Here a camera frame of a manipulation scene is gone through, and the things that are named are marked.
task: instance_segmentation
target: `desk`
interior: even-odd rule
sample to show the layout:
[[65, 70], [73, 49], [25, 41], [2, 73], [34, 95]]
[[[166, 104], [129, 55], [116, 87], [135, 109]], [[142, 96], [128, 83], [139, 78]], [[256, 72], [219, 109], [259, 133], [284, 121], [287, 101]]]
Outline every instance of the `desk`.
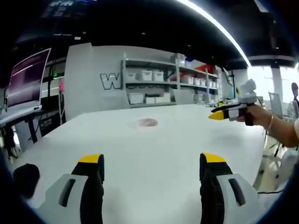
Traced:
[[13, 114], [13, 116], [9, 119], [4, 118], [3, 120], [5, 120], [5, 121], [3, 122], [3, 120], [1, 120], [1, 122], [0, 122], [0, 130], [6, 129], [6, 128], [11, 128], [12, 126], [14, 126], [16, 124], [18, 124], [22, 121], [25, 121], [28, 123], [32, 141], [33, 141], [33, 143], [36, 143], [37, 137], [36, 137], [36, 131], [35, 131], [35, 128], [33, 125], [34, 116], [35, 116], [35, 114], [37, 114], [39, 112], [36, 109], [27, 111], [27, 112], [23, 112], [21, 114], [18, 114], [18, 113]]
[[[234, 173], [254, 183], [263, 155], [263, 128], [208, 119], [212, 108], [176, 105], [82, 114], [44, 136], [15, 163], [38, 166], [41, 178], [28, 202], [39, 207], [45, 191], [80, 157], [103, 153], [105, 224], [198, 224], [199, 154], [224, 157]], [[158, 126], [139, 127], [152, 118]]]

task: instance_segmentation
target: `wrist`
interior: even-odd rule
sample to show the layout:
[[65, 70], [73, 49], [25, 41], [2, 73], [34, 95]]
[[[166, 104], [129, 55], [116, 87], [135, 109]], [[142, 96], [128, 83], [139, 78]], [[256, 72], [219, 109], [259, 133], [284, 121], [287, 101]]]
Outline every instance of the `wrist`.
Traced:
[[268, 129], [272, 121], [272, 113], [267, 112], [265, 116], [261, 119], [261, 126], [265, 129]]

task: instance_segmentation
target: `monitor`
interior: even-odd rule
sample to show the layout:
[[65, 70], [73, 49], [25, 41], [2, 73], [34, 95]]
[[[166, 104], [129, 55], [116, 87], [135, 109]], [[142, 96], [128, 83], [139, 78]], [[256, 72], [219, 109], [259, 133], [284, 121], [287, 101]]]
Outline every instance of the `monitor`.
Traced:
[[50, 49], [38, 52], [13, 67], [7, 93], [7, 108], [27, 102], [40, 104], [43, 73]]

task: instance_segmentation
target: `ceiling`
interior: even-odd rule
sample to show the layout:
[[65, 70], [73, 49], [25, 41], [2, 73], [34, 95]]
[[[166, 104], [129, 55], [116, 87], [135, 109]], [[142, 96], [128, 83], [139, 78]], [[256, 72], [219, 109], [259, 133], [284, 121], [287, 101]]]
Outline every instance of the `ceiling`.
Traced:
[[[246, 56], [295, 56], [287, 29], [254, 0], [193, 0], [220, 22]], [[130, 45], [170, 52], [230, 68], [246, 64], [232, 43], [207, 19], [175, 0], [51, 0], [35, 2], [11, 34], [0, 86], [19, 60], [52, 47], [50, 60], [73, 44]]]

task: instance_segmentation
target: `bracelet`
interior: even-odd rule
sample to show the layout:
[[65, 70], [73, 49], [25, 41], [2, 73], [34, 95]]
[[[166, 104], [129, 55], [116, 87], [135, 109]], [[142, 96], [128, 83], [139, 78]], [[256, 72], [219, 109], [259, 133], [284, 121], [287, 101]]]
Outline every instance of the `bracelet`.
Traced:
[[271, 121], [270, 121], [270, 124], [269, 126], [266, 128], [267, 131], [269, 131], [272, 127], [272, 124], [273, 124], [273, 120], [274, 120], [274, 117], [273, 117], [273, 114], [271, 115]]

